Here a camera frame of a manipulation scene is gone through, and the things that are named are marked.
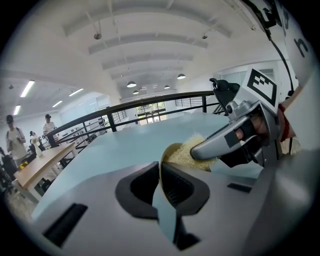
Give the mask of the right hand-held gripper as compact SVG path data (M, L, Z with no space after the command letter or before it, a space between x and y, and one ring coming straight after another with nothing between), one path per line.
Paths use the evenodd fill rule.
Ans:
M253 68L248 69L234 99L226 105L230 122L190 149L194 160L206 161L220 157L228 167L254 162L268 167L280 158L277 142L280 133L278 117L278 88L275 82ZM250 125L258 116L266 127L266 134L256 133ZM242 129L239 140L236 130Z

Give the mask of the large glass window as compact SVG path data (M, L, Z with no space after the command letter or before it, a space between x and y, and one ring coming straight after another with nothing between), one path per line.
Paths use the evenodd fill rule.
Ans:
M138 123L140 126L152 124L160 121L167 120L167 115L160 115L166 112L165 102L151 103L147 105L141 105L135 108L137 112L137 117L139 119Z

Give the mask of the person's right hand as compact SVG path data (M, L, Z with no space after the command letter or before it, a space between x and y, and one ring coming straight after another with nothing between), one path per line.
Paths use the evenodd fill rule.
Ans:
M254 115L250 118L250 121L253 125L256 134L267 136L268 130L265 124L264 119L260 115ZM241 129L237 129L235 134L239 140L242 140L244 137L244 133Z

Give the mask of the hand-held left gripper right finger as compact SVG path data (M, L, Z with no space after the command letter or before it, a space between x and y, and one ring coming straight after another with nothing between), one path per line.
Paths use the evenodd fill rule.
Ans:
M161 185L174 207L173 244L181 251L234 234L256 179L163 162Z

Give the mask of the white printed t-shirt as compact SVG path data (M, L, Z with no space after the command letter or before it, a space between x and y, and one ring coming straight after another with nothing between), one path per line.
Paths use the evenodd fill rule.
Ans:
M262 0L266 7L259 9L254 0L241 0L252 13L270 42L271 28L280 27L295 77L303 88L313 80L314 73L320 72L320 61L310 42L310 36L302 31L298 21L281 0Z

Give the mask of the small pale object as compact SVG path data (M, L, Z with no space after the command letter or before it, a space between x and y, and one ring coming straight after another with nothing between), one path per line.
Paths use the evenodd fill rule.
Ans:
M42 150L37 145L37 143L34 143L33 146L34 146L34 149L35 149L36 157L37 158L42 158L44 155L42 153Z

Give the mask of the wooden table with white legs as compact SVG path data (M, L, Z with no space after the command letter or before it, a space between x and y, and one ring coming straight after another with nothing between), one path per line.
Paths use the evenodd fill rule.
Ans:
M38 203L42 196L36 191L35 187L39 181L49 172L52 171L54 166L60 162L69 153L74 157L78 155L76 145L74 142L69 143L67 146L58 146L42 152L42 157L36 157L22 170L18 170L14 176L19 185L27 190Z

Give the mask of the group of ceiling tube lights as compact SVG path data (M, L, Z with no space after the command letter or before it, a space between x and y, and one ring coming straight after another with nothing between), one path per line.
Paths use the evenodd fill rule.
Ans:
M13 108L14 116L27 116L58 110L84 91L61 83L29 80L18 94Z

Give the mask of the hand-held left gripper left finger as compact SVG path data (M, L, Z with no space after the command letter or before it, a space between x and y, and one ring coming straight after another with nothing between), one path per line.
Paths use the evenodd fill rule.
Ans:
M159 164L90 177L53 201L33 227L60 256L179 256L153 207Z

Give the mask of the group of round pendant lamps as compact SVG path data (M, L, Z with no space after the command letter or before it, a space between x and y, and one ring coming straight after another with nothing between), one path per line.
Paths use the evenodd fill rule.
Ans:
M179 73L176 76L164 77L165 74L154 75L146 74L140 78L130 80L125 84L126 90L132 90L131 94L137 96L139 94L147 94L154 92L162 92L164 90L174 89L177 81L186 78L186 75Z

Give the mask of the person's right forearm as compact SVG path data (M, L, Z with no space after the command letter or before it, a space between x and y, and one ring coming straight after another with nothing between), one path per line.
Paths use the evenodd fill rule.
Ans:
M277 115L279 118L279 136L278 140L282 143L286 139L291 139L296 136L293 128L291 127L287 117L285 116L286 109L293 103L297 96L302 91L302 87L299 85L293 92L292 96L278 105Z

